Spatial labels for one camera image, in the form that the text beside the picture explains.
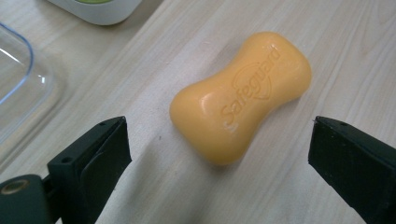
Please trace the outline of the clear plastic container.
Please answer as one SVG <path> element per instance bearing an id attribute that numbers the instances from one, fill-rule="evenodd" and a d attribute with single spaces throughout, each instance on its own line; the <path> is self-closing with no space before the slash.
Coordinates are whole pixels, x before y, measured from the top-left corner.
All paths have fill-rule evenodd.
<path id="1" fill-rule="evenodd" d="M 63 90 L 47 56 L 0 22 L 0 171 L 49 120 Z"/>

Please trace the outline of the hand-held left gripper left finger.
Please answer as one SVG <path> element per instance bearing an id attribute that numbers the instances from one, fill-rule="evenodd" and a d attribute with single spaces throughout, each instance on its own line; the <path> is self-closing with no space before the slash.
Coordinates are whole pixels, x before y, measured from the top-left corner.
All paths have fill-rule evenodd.
<path id="1" fill-rule="evenodd" d="M 102 121 L 48 163 L 63 224 L 94 224 L 132 161 L 124 117 Z"/>

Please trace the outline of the orange soap bar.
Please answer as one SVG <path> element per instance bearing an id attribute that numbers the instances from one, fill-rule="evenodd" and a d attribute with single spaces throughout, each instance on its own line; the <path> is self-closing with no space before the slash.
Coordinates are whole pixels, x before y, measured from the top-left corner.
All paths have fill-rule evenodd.
<path id="1" fill-rule="evenodd" d="M 305 93 L 311 77 L 308 60 L 289 40 L 257 33 L 223 70 L 181 90 L 170 119 L 199 155 L 228 165 L 243 157 L 271 111 Z"/>

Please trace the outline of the white soap dish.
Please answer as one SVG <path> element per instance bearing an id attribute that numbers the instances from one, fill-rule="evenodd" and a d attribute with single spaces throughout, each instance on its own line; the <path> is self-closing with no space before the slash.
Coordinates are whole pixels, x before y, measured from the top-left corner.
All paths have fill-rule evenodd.
<path id="1" fill-rule="evenodd" d="M 53 5 L 95 25 L 126 20 L 143 0 L 48 0 Z"/>

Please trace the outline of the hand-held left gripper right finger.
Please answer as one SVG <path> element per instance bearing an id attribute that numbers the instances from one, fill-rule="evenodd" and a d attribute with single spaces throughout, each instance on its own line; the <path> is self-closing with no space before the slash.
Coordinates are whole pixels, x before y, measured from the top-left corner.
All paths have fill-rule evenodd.
<path id="1" fill-rule="evenodd" d="M 367 224 L 396 224 L 396 148 L 316 117 L 308 163 Z"/>

